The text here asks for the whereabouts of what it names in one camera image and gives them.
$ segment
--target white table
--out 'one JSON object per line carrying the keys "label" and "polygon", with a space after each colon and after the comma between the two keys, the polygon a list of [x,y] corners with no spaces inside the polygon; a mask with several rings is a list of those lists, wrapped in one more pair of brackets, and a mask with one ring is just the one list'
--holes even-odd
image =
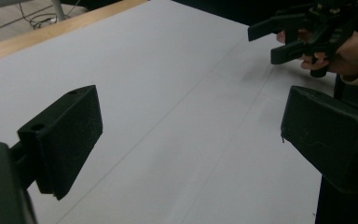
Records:
{"label": "white table", "polygon": [[290,86],[331,93],[273,35],[152,0],[0,59],[0,142],[95,84],[103,135],[60,202],[29,188],[39,223],[313,223],[321,175],[280,125]]}

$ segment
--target finger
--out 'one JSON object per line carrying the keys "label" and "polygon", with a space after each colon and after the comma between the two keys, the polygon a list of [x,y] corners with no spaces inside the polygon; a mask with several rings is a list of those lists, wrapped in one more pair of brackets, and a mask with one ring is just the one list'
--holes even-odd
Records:
{"label": "finger", "polygon": [[323,63],[326,58],[326,54],[324,52],[315,52],[313,56],[317,59],[315,63]]}
{"label": "finger", "polygon": [[284,44],[284,41],[286,39],[286,33],[284,31],[281,31],[277,33],[277,40]]}
{"label": "finger", "polygon": [[303,54],[300,58],[298,58],[299,60],[308,62],[308,63],[312,63],[312,57],[311,56],[307,56],[305,54]]}
{"label": "finger", "polygon": [[308,69],[308,70],[319,70],[327,65],[329,65],[329,61],[327,60],[324,60],[322,63],[314,63],[314,64],[312,64],[311,62],[304,61],[301,64],[301,68]]}

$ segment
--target screw hole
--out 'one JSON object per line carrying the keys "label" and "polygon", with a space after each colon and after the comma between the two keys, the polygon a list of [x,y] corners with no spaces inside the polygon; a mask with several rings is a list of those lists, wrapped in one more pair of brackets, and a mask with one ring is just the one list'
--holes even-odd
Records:
{"label": "screw hole", "polygon": [[32,130],[33,131],[40,131],[40,130],[42,130],[43,128],[45,128],[45,125],[43,125],[43,124],[36,124],[36,125],[34,125],[34,126],[32,126]]}

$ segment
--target black plastic part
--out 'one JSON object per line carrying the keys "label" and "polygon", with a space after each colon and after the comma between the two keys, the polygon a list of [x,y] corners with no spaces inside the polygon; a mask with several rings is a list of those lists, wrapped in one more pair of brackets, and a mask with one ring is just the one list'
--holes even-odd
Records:
{"label": "black plastic part", "polygon": [[35,217],[8,147],[0,143],[0,224],[8,223],[33,224]]}
{"label": "black plastic part", "polygon": [[64,197],[103,132],[95,86],[66,93],[18,130],[27,153],[38,161],[42,193]]}
{"label": "black plastic part", "polygon": [[358,193],[358,110],[324,93],[292,87],[282,137],[338,190]]}
{"label": "black plastic part", "polygon": [[358,224],[358,194],[338,191],[324,177],[315,224]]}

